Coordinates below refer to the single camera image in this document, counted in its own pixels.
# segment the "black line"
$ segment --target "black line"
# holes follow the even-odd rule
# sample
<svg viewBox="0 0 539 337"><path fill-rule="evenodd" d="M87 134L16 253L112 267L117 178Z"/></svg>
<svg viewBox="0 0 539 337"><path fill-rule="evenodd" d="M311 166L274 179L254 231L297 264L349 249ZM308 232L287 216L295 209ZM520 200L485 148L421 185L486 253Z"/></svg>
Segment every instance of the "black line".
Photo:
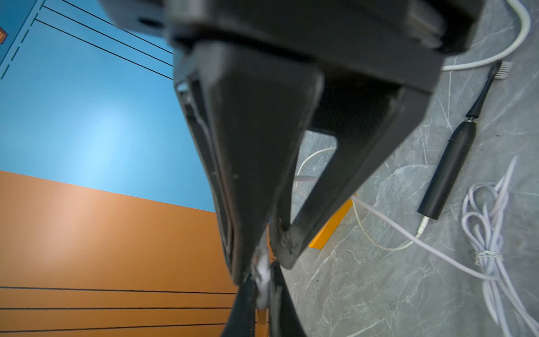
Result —
<svg viewBox="0 0 539 337"><path fill-rule="evenodd" d="M13 57L11 57L11 61L15 58L15 55L17 55L17 52L19 51L20 46L17 47L17 50L15 51L15 54L13 54Z"/></svg>
<svg viewBox="0 0 539 337"><path fill-rule="evenodd" d="M28 32L29 32L29 31L30 31L30 29L28 29L28 30L26 31L26 33L24 33L24 37L23 37L23 39L20 41L20 43L23 43L23 42L24 42L24 39L26 38L26 35L28 35Z"/></svg>
<svg viewBox="0 0 539 337"><path fill-rule="evenodd" d="M134 308L0 308L0 310L162 310L162 309L232 309L230 307L134 307Z"/></svg>
<svg viewBox="0 0 539 337"><path fill-rule="evenodd" d="M81 7L75 6L75 5L72 4L71 2L68 2L68 1L66 1L66 0L62 0L62 1L65 2L66 4L69 4L69 5L71 5L71 6L75 7L75 8L77 8L77 9L80 9L80 10L83 11L84 13L90 14L90 15L93 16L94 18L100 19L101 21L106 22L106 23L108 23L109 25L112 25L112 26L116 27L112 22L106 21L106 20L100 18L99 16L94 15L94 14L92 14L92 13L90 13L90 12L88 12L88 11L82 9ZM165 48L159 47L158 45L153 44L153 43L151 43L151 42L148 41L148 40L144 40L144 39L141 38L140 36L137 36L137 35L131 33L130 31L127 31L127 30L122 29L122 28L120 28L120 27L116 27L116 28L118 28L119 30L123 30L124 32L126 32L126 33L128 33L128 34L130 34L130 35L133 35L133 36L136 37L137 39L141 39L141 40L143 40L144 42L147 42L147 43L151 44L152 46L155 46L155 47L157 47L157 48L159 48L159 49L161 49L161 50L164 50L165 52L167 52L167 53L169 53L169 54L172 54L172 52L166 50Z"/></svg>
<svg viewBox="0 0 539 337"><path fill-rule="evenodd" d="M144 55L147 55L147 56L149 56L149 57L151 57L151 58L153 58L153 59L158 60L159 62L165 63L166 65L169 65L169 66L172 67L172 65L171 65L170 63L167 63L167 62L165 62L165 61L163 61L163 60L160 60L160 59L158 59L158 58L156 58L156 57L154 57L154 56L152 56L152 55L150 55L150 54L148 54L148 53L143 52L142 50L138 50L137 48L132 47L132 46L128 45L127 43L123 43L123 42L120 41L120 40L116 40L115 38L110 37L109 35L106 35L106 34L100 32L100 31L98 31L98 30L96 30L96 29L93 29L92 27L89 27L89 26L85 25L84 23L78 22L77 20L72 19L72 18L70 18L69 16L66 16L66 15L63 15L62 13L56 12L56 11L53 10L52 8L49 8L49 7L47 7L47 6L43 6L43 8L47 8L48 10L53 11L53 12L55 12L56 14L62 15L63 17L65 17L65 18L67 18L67 19L69 19L69 20L71 20L71 21L73 21L73 22L76 22L76 23L78 23L79 25L82 25L82 26L84 26L84 27L86 27L86 28L88 28L88 29L91 29L91 30L93 30L93 31L96 32L96 33L99 33L99 34L101 34L101 35L103 35L103 36L106 36L106 37L108 37L109 39L112 39L112 40L114 40L114 41L116 41L116 42L119 42L119 43L123 44L124 46L127 46L127 47L129 47L129 48L131 48L131 49L134 49L134 50L136 50L137 52L141 52L141 53L143 53Z"/></svg>
<svg viewBox="0 0 539 337"><path fill-rule="evenodd" d="M5 73L8 71L10 64L5 68L4 73L2 74L2 77L0 77L0 80L4 79Z"/></svg>
<svg viewBox="0 0 539 337"><path fill-rule="evenodd" d="M0 286L0 289L73 290L73 291L118 291L118 292L140 292L140 293L176 293L176 294L236 295L236 293L214 293L214 292L200 292L200 291L167 291L167 290L117 290L117 289L44 288L44 287L8 287L8 286Z"/></svg>
<svg viewBox="0 0 539 337"><path fill-rule="evenodd" d="M0 333L14 332L56 332L56 331L83 331L83 330L109 330L109 329L136 329L136 328L167 328L178 326L208 326L208 325L225 325L226 323L208 323L208 324L173 324L173 325L146 325L146 326L117 326L111 328L78 328L78 329L51 329L51 330L11 330L0 331Z"/></svg>
<svg viewBox="0 0 539 337"><path fill-rule="evenodd" d="M34 1L34 4L32 5L32 9L33 9L34 6L36 5L36 3L37 3L37 0ZM17 32L17 34L15 35L15 37L17 37L17 35L19 35L20 30L24 27L24 23L26 22L26 20L28 20L28 17L30 16L30 13L32 13L32 10L30 10L30 11L28 12L28 14L26 15L26 17L24 18L23 25L20 27L20 29L19 29L19 31ZM4 61L4 59L5 59L5 57L6 57L7 55L8 55L8 54L6 53L6 54L2 57L2 59L0 60L0 64Z"/></svg>
<svg viewBox="0 0 539 337"><path fill-rule="evenodd" d="M36 13L36 16L34 16L34 20L32 20L32 23L30 24L30 26L32 26L32 25L33 25L33 22L36 20L37 14L39 14L39 13Z"/></svg>
<svg viewBox="0 0 539 337"><path fill-rule="evenodd" d="M121 58L121 59L123 59L123 60L126 60L127 62L131 62L131 63L133 63L133 64L136 64L136 65L139 66L139 67L143 67L144 69L147 69L147 70L149 70L149 71L151 71L151 72L153 72L153 73L156 73L156 74L158 74L158 75L161 75L161 76L163 76L163 77L166 77L166 78L168 78L169 80L172 79L171 77L168 77L168 76L166 76L166 75L163 75L162 73L156 72L155 70L152 70L152 69L150 69L150 68L148 68L148 67L145 67L145 66L143 66L143 65L141 65L141 64L138 64L137 62L133 62L133 61L131 61L131 60L129 60L129 59L126 59L126 58L123 57L123 56L120 56L120 55L118 55L118 54L115 54L115 53L113 53L112 51L106 50L106 49L104 49L104 48L101 48L100 46L94 45L93 43L90 43L90 42L88 42L88 41L86 41L86 40L83 40L83 39L81 39L80 37L77 37L77 36L75 36L75 35L73 35L73 34L69 34L68 32L61 30L60 28L56 28L56 27L54 27L54 26L52 26L52 25L50 25L50 24L48 24L48 23L44 23L43 21L41 21L41 20L39 20L39 19L36 19L36 21L37 21L37 22L41 22L42 24L47 25L47 26L49 26L50 28L54 28L54 29L56 29L57 31L60 31L60 32L62 32L62 33L65 33L65 34L67 34L67 35L69 35L69 36L72 36L72 37L74 37L74 38L77 39L77 40L81 40L82 42L86 42L87 44L92 45L92 46L94 46L94 47L96 47L96 48L99 48L99 49L101 49L101 50L103 50L103 51L106 51L107 53L110 53L110 54L112 54L112 55L114 55L114 56L118 56L119 58Z"/></svg>

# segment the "dashed line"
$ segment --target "dashed line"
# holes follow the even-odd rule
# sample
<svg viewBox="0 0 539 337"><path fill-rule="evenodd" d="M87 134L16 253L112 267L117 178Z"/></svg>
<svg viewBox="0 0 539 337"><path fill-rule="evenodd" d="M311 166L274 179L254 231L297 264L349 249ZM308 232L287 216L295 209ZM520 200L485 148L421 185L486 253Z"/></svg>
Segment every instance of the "dashed line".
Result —
<svg viewBox="0 0 539 337"><path fill-rule="evenodd" d="M37 19L37 14L39 14L39 13L36 13L36 16L34 16L34 20L32 20L32 23L30 24L30 26L32 26L34 21Z"/></svg>
<svg viewBox="0 0 539 337"><path fill-rule="evenodd" d="M9 66L10 66L10 65L8 64L8 66L5 68L4 73L2 74L2 77L0 77L0 80L4 79L4 75L5 75L5 73L8 71Z"/></svg>
<svg viewBox="0 0 539 337"><path fill-rule="evenodd" d="M26 33L24 33L24 37L23 37L23 39L20 41L20 43L23 43L23 42L24 42L24 39L26 38L26 35L28 35L28 32L29 32L29 31L30 31L30 29L28 29L28 30L26 31Z"/></svg>
<svg viewBox="0 0 539 337"><path fill-rule="evenodd" d="M13 61L13 59L15 58L15 55L17 55L17 52L19 51L19 49L20 49L20 46L17 47L17 50L13 54L13 57L11 57L11 61Z"/></svg>

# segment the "black toothbrush handle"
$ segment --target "black toothbrush handle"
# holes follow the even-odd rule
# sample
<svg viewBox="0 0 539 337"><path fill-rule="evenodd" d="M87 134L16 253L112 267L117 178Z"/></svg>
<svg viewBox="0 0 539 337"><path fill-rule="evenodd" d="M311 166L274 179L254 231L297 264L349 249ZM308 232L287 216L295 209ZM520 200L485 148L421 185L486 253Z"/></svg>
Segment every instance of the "black toothbrush handle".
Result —
<svg viewBox="0 0 539 337"><path fill-rule="evenodd" d="M473 121L464 121L453 132L417 210L419 213L438 220L464 159L472 147L476 128Z"/></svg>

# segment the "orange panel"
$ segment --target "orange panel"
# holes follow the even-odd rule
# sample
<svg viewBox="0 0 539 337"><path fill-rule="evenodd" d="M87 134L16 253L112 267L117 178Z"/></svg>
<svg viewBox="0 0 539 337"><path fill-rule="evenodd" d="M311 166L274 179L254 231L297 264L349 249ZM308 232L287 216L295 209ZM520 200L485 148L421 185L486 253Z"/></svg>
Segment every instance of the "orange panel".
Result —
<svg viewBox="0 0 539 337"><path fill-rule="evenodd" d="M235 295L0 288L0 308L231 308Z"/></svg>
<svg viewBox="0 0 539 337"><path fill-rule="evenodd" d="M54 332L15 332L2 337L218 337L225 325L124 328Z"/></svg>
<svg viewBox="0 0 539 337"><path fill-rule="evenodd" d="M316 249L324 248L324 245L329 240L329 237L331 237L331 234L333 234L333 232L337 229L346 213L348 213L350 207L352 207L352 200L346 201L341 208L339 208L337 212L332 215L324 227L322 227L320 232L318 232L318 234L311 241L309 247Z"/></svg>
<svg viewBox="0 0 539 337"><path fill-rule="evenodd" d="M236 292L215 213L3 171L0 271L0 286Z"/></svg>
<svg viewBox="0 0 539 337"><path fill-rule="evenodd" d="M226 323L230 309L0 310L0 331Z"/></svg>

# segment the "yellow block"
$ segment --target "yellow block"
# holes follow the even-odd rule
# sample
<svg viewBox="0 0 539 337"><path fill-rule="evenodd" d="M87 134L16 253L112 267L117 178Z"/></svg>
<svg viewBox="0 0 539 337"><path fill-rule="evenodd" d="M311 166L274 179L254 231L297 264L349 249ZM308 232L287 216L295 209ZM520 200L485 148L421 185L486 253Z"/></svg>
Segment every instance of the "yellow block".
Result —
<svg viewBox="0 0 539 337"><path fill-rule="evenodd" d="M337 226L341 223L348 210L352 207L352 200L348 199L342 206L333 214L333 216L326 222L324 227L318 232L314 239L309 244L309 247L322 249L329 240L329 237L337 229Z"/></svg>

